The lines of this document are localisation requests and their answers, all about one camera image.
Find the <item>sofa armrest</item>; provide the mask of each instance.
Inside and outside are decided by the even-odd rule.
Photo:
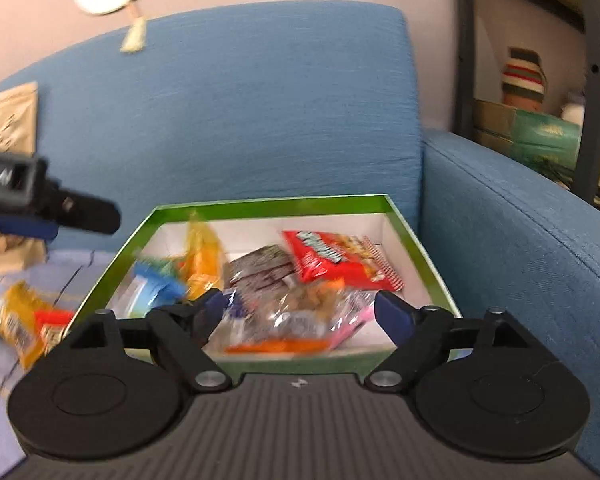
[[[509,310],[585,384],[600,470],[600,213],[524,166],[426,130],[420,236],[460,311]]]

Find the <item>black circular disc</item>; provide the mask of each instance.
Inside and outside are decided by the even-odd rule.
[[[35,366],[8,414],[29,451],[70,460],[119,456],[155,440],[180,410],[177,384],[135,359]]]
[[[494,348],[436,368],[415,402],[435,434],[501,460],[559,454],[579,436],[589,396],[564,365],[531,349]]]

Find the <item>yellow snack bag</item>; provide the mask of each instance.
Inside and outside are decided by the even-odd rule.
[[[187,233],[187,254],[182,279],[187,283],[187,298],[195,300],[210,288],[224,288],[226,257],[216,232],[193,213]]]
[[[15,348],[20,365],[25,370],[36,362],[45,349],[36,329],[34,313],[51,308],[25,282],[15,283],[2,297],[0,336]]]

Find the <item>beige pouch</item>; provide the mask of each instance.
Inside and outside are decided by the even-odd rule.
[[[37,114],[38,83],[0,92],[0,152],[35,153]],[[0,235],[0,274],[19,272],[45,259],[42,240]]]

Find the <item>open box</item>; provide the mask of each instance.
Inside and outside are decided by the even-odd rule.
[[[413,306],[435,304],[460,316],[453,299],[424,248],[391,199],[385,195],[283,198],[199,203],[156,208],[136,229],[78,309],[72,324],[96,309],[115,306],[132,276],[138,254],[184,254],[187,221],[196,212],[210,223],[230,260],[269,244],[285,247],[283,230],[315,230],[368,237],[404,281],[398,295]],[[394,344],[371,321],[338,349],[311,356],[287,354],[210,356],[233,377],[245,372],[334,373],[365,375]],[[147,359],[148,352],[130,351]]]

